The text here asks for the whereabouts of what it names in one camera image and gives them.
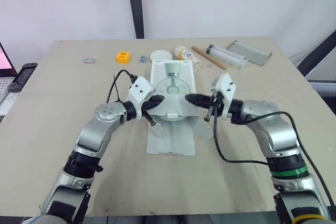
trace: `wooden stick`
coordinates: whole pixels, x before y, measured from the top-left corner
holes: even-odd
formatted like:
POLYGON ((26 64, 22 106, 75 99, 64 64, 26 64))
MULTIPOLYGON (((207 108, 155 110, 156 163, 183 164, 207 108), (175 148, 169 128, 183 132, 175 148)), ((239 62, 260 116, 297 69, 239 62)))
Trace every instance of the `wooden stick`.
POLYGON ((198 52, 200 55, 204 56, 205 58, 207 58, 209 61, 211 61, 212 63, 216 64, 220 68, 222 68, 222 69, 226 69, 227 68, 227 66, 226 66, 226 64, 224 62, 215 59, 214 57, 212 57, 211 55, 209 55, 206 52, 202 51, 198 47, 192 46, 191 49, 193 49, 195 52, 198 52))

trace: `white wall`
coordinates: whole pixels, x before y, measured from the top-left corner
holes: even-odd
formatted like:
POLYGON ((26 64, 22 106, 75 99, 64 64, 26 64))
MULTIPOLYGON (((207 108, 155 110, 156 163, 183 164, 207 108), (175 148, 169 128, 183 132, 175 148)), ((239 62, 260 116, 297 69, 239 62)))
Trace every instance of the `white wall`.
POLYGON ((54 40, 135 38, 129 0, 0 0, 0 31, 18 70, 54 40))
POLYGON ((269 36, 299 63, 336 28, 336 0, 143 0, 148 38, 269 36))
MULTIPOLYGON (((336 0, 143 0, 147 38, 269 36, 299 63, 336 28, 336 0)), ((134 38, 129 0, 1 0, 15 67, 57 39, 134 38)))

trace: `plastic tube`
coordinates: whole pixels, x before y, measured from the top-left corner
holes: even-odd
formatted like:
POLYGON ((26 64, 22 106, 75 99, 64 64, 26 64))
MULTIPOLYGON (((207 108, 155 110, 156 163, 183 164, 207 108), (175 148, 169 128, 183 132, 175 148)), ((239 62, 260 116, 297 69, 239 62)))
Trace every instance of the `plastic tube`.
POLYGON ((248 61, 248 58, 245 56, 235 54, 234 52, 213 44, 208 46, 206 53, 225 63, 235 65, 237 69, 243 68, 248 61))

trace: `green ring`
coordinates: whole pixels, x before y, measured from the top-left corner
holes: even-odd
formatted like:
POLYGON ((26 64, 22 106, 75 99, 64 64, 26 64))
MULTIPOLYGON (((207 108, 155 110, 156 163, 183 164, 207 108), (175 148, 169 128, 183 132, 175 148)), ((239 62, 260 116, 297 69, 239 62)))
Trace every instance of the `green ring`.
POLYGON ((308 171, 308 166, 307 165, 305 165, 301 168, 294 169, 294 170, 287 170, 285 172, 273 172, 273 171, 271 171, 271 173, 274 176, 288 177, 288 176, 299 175, 299 174, 305 173, 306 171, 308 171))

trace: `beige tabletop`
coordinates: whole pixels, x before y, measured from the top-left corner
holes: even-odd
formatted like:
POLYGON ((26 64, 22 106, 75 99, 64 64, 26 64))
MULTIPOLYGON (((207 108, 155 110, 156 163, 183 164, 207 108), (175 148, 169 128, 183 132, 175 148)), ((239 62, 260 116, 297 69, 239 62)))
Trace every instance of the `beige tabletop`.
MULTIPOLYGON (((335 196, 336 117, 268 38, 56 41, 0 124, 0 215, 39 215, 39 206, 65 165, 81 128, 91 119, 96 106, 105 102, 113 74, 125 68, 149 79, 151 63, 139 63, 141 55, 149 56, 157 49, 170 50, 175 44, 205 47, 213 43, 227 47, 236 39, 273 55, 263 67, 249 62, 243 70, 228 68, 237 85, 235 97, 275 101, 289 112, 335 196), (115 62, 120 50, 131 52, 129 64, 115 62), (86 57, 97 62, 84 64, 86 57)), ((195 73, 196 88, 209 94, 213 79, 223 71, 196 55, 202 62, 195 73)), ((121 76, 121 98, 126 97, 129 86, 127 76, 121 76)), ((265 160, 247 127, 220 121, 218 134, 228 158, 265 160)), ((104 171, 96 174, 89 191, 87 215, 274 210, 276 191, 268 167, 224 163, 213 140, 205 141, 197 133, 194 137, 196 156, 151 155, 145 151, 145 119, 119 128, 101 161, 104 171)))

